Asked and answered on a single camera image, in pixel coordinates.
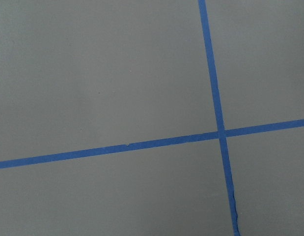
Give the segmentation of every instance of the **floor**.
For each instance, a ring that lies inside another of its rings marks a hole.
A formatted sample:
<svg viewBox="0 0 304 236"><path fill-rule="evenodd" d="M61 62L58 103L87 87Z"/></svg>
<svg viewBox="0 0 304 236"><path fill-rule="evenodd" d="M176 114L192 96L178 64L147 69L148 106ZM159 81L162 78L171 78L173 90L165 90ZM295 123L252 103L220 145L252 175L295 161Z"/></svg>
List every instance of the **floor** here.
<svg viewBox="0 0 304 236"><path fill-rule="evenodd" d="M0 236L304 235L304 0L0 1Z"/></svg>

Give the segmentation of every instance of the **horizontal blue line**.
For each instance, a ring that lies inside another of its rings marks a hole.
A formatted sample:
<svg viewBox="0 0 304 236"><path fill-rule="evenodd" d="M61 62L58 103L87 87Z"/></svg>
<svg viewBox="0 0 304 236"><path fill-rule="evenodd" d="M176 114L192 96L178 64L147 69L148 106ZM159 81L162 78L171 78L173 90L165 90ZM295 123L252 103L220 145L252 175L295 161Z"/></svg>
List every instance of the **horizontal blue line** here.
<svg viewBox="0 0 304 236"><path fill-rule="evenodd" d="M304 119L225 130L226 137L255 134L304 126Z"/></svg>
<svg viewBox="0 0 304 236"><path fill-rule="evenodd" d="M52 161L76 159L76 158L88 157L88 156L104 155L104 154L117 153L117 152L140 150L146 148L156 148L156 147L163 147L169 145L205 141L205 140L211 140L217 138L218 138L217 132L210 132L205 134L194 134L194 135L181 136L175 138L158 139L152 141L132 143L129 145L115 145L109 147L99 147L99 148L64 152L64 153L51 154L51 155L35 156L35 157L28 157L28 158L22 158L16 160L0 161L0 169L33 165L33 164L46 163Z"/></svg>

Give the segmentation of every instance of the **blue line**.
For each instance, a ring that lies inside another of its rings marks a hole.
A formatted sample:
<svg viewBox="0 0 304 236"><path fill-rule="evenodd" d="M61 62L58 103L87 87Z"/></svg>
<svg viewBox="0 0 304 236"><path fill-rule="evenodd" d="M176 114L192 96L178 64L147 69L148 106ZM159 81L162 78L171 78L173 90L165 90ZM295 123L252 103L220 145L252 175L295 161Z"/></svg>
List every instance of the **blue line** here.
<svg viewBox="0 0 304 236"><path fill-rule="evenodd" d="M255 134L255 133L281 130L281 129L297 128L303 126L304 126L304 119L299 119L299 120L293 120L287 122L251 126L246 128L230 129L230 130L226 130L225 133L227 137L234 137L239 135Z"/></svg>
<svg viewBox="0 0 304 236"><path fill-rule="evenodd" d="M201 15L201 22L202 22L202 30L203 30L203 37L205 43L205 50L206 50L206 57L207 63L209 68L210 80L211 80L211 89L213 95L213 103L214 103L214 110L216 116L216 123L217 123L217 130L219 134L219 141L221 147L221 157L222 163L224 167L224 174L225 174L225 181L228 193L228 201L231 213L231 220L232 220L232 227L235 236L240 236L239 229L238 229L238 214L236 210L236 201L234 197L234 184L232 181L232 174L231 174L231 167L229 162L229 154L228 154L228 147L227 147L227 140L225 134L225 127L224 121L222 117L222 109L221 109L221 97L218 88L218 81L217 81L217 74L216 74L216 67L214 62L214 53L213 53L213 46L211 41L211 34L207 16L207 10L205 5L205 0L198 0L199 8L200 8L200 15Z"/></svg>
<svg viewBox="0 0 304 236"><path fill-rule="evenodd" d="M81 157L104 155L104 154L117 153L117 152L133 151L133 150L146 149L146 148L156 148L156 147L163 147L169 145L205 141L211 139L218 139L218 133L211 132L205 134L194 134L194 135L181 136L175 138L158 139L152 141L132 143L129 145L115 145L109 147L99 147L99 148L93 148L87 150L71 151L65 153L36 156L36 157L22 158L22 159L9 160L9 161L0 161L0 169L33 165L33 164L46 163L52 161L69 160L69 159L75 159Z"/></svg>

